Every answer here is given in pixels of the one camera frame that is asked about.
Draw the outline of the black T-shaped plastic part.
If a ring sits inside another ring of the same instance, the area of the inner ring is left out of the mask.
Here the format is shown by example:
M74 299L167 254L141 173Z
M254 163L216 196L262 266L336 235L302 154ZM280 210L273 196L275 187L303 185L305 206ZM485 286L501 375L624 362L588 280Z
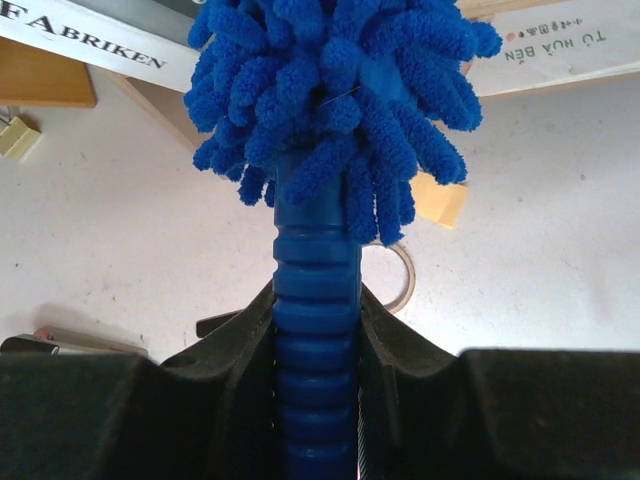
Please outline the black T-shaped plastic part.
M236 310L223 314L218 314L196 322L196 336L203 339L213 331L224 325L236 315L242 313L242 310Z

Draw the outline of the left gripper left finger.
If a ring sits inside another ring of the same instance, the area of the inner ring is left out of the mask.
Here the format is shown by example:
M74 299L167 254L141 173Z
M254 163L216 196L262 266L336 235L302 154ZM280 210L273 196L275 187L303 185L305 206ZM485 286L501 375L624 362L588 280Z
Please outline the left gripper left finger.
M5 479L272 479L274 295L161 364L137 355L1 360Z

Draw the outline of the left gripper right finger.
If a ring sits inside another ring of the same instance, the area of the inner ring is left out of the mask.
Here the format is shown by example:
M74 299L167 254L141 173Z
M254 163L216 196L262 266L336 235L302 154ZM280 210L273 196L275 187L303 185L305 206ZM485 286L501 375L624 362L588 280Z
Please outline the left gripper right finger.
M635 479L639 357L471 349L452 355L362 294L365 479Z

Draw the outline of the masking tape roll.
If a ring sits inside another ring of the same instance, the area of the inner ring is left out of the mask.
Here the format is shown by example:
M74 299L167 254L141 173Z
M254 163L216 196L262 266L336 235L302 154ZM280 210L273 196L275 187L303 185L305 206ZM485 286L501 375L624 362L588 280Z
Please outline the masking tape roll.
M391 314L399 313L412 298L417 273L407 249L400 243L385 247L375 241L362 251L362 280Z

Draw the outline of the blue microfiber duster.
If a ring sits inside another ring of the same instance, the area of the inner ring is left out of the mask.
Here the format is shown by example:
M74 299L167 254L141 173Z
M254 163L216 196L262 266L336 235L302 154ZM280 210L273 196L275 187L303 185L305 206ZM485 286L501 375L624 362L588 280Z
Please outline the blue microfiber duster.
M277 475L351 479L362 249L401 239L418 173L466 179L445 130L479 127L462 66L502 38L452 1L208 1L188 41L194 165L275 214Z

